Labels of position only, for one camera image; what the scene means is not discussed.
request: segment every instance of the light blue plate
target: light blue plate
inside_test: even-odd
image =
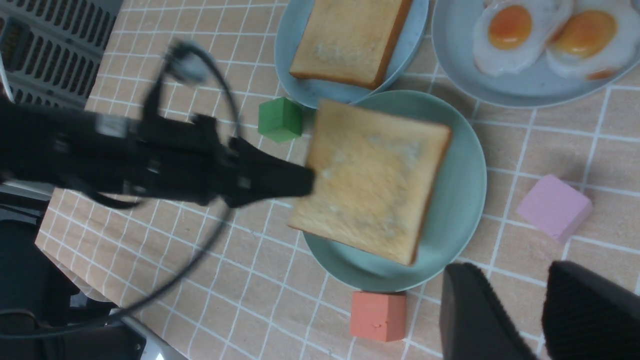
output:
[[[640,0],[632,5],[640,12]],[[484,11],[482,1],[438,0],[433,8],[431,34],[440,67],[462,91],[480,101],[508,108],[553,106],[580,99],[616,81],[640,64],[636,57],[613,77],[597,81],[564,79],[551,71],[546,55],[519,74],[482,74],[474,64],[472,32]]]
[[[289,74],[313,7],[313,0],[291,0],[287,5],[276,35],[275,65],[278,79],[289,96],[300,104],[315,109],[321,97],[351,104],[388,88],[409,66],[422,43],[422,34],[429,13],[429,0],[413,0],[391,57],[385,82],[373,91],[330,81],[298,80]]]
[[[379,293],[407,290],[440,273],[458,257],[476,231],[486,196],[484,154],[465,118],[437,97],[398,90],[374,95],[357,106],[439,122],[453,130],[413,266],[403,266],[335,241],[304,234],[318,263],[345,284]]]

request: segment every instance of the orange cube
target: orange cube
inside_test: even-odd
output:
[[[406,295],[353,293],[351,335],[378,341],[404,339]]]

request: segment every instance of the table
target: table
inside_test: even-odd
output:
[[[257,134],[258,105],[286,96],[273,44],[286,0],[127,0],[106,49],[87,108],[139,117],[140,104],[172,37],[209,48],[242,104],[251,143],[302,164],[310,138],[275,144]],[[430,92],[473,124],[489,168],[484,215],[460,261],[480,266],[525,341],[544,349],[540,315],[547,268],[569,259],[636,293],[640,290],[640,69],[586,99],[538,110],[503,109],[457,91],[437,64],[429,31],[395,85]],[[197,91],[171,84],[166,116],[213,114],[231,133],[215,84]],[[515,213],[541,176],[555,174],[594,202],[594,212],[562,247]],[[408,292],[407,340],[349,336],[352,289],[314,261],[285,224],[292,201],[238,211],[205,264],[138,318],[171,346],[204,359],[438,359],[442,276]],[[91,296],[126,306],[171,277],[217,224],[221,204],[151,200],[116,211],[56,190],[37,244]]]

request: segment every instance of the slice of bread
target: slice of bread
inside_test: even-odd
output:
[[[412,0],[315,0],[289,73],[374,90],[385,81]]]
[[[413,264],[450,139],[445,125],[321,101],[307,155],[314,191],[289,226]]]

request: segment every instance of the egg white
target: egg white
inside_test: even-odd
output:
[[[618,23],[618,31],[599,53],[589,58],[567,54],[553,45],[547,49],[549,67],[564,78],[588,79],[601,71],[614,73],[628,65],[636,56],[640,44],[640,14],[631,0],[577,0],[573,10],[578,15],[588,10],[609,13]]]
[[[513,5],[523,6],[531,14],[531,34],[517,48],[500,50],[489,41],[489,25],[496,14]],[[538,60],[551,38],[571,17],[572,11],[573,0],[495,0],[484,9],[474,26],[476,67],[492,76],[518,74]]]

